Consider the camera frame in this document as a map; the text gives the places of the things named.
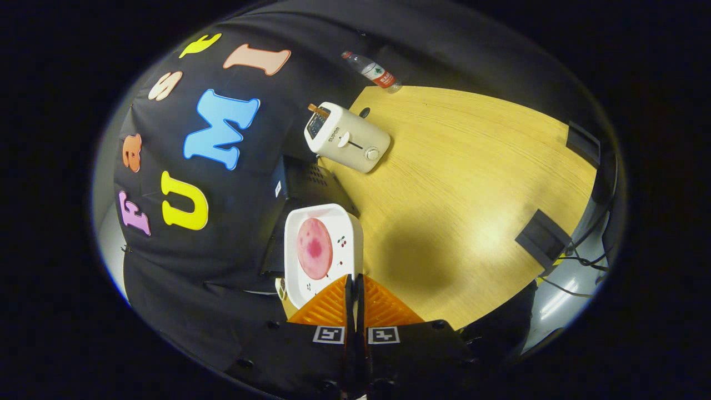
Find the blue letter m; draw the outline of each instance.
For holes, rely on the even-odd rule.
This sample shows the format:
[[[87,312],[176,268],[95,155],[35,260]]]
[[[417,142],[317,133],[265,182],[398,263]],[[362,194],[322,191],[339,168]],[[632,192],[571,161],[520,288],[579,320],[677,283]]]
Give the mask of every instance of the blue letter m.
[[[239,149],[231,147],[225,150],[217,146],[241,142],[242,135],[227,121],[236,122],[240,129],[247,129],[259,107],[259,99],[244,101],[224,98],[216,95],[214,90],[207,89],[198,101],[198,114],[210,127],[193,132],[185,138],[183,155],[186,159],[194,155],[213,159],[222,162],[232,171],[240,158]]]

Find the electronic device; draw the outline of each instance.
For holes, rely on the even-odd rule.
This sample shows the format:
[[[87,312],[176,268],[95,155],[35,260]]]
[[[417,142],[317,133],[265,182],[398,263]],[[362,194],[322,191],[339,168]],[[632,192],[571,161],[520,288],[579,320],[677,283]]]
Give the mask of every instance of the electronic device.
[[[304,128],[309,149],[339,164],[368,173],[390,146],[390,135],[332,102],[316,108]]]

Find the black cloth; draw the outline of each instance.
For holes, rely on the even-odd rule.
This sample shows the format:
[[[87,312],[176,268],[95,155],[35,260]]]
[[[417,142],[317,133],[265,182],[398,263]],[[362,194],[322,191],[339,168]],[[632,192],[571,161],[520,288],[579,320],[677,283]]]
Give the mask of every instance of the black cloth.
[[[200,53],[178,56],[201,36],[222,36]],[[292,54],[273,76],[245,66],[223,68],[238,46]],[[132,307],[154,328],[191,354],[218,367],[240,351],[250,327],[283,319],[274,290],[258,276],[254,249],[261,205],[273,193],[269,176],[281,154],[313,160],[303,138],[309,103],[349,107],[372,85],[339,56],[344,50],[376,60],[405,85],[466,90],[530,107],[563,122],[573,120],[601,137],[609,123],[587,91],[555,59],[530,41],[464,7],[419,1],[387,4],[344,0],[278,1],[232,16],[187,38],[160,63],[140,91],[117,135],[115,190],[149,216],[151,235],[122,225],[133,253],[124,260]],[[148,100],[167,72],[183,77],[164,100]],[[230,171],[203,157],[185,159],[186,135],[208,124],[196,112],[207,90],[228,98],[258,98],[252,124]],[[141,169],[123,165],[122,140],[142,138]],[[191,201],[161,193],[162,171],[197,186],[209,204],[199,231],[167,226],[161,203],[192,210]]]

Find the white plate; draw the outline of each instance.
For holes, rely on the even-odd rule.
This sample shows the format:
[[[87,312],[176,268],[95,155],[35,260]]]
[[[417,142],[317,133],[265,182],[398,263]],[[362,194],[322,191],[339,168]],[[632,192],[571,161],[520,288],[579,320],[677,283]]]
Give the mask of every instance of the white plate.
[[[305,220],[321,221],[331,237],[333,260],[322,279],[311,279],[304,272],[296,254],[296,236]],[[324,204],[293,210],[284,226],[284,280],[294,307],[303,307],[318,292],[350,273],[356,279],[363,272],[363,228],[353,214],[338,204]]]

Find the bottle label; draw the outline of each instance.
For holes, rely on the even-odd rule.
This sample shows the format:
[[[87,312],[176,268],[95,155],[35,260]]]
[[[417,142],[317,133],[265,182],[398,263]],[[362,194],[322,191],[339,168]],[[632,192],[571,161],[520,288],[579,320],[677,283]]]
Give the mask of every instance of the bottle label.
[[[387,72],[383,67],[375,64],[368,72],[364,72],[363,76],[375,82],[381,88],[388,88],[395,83],[395,76]]]

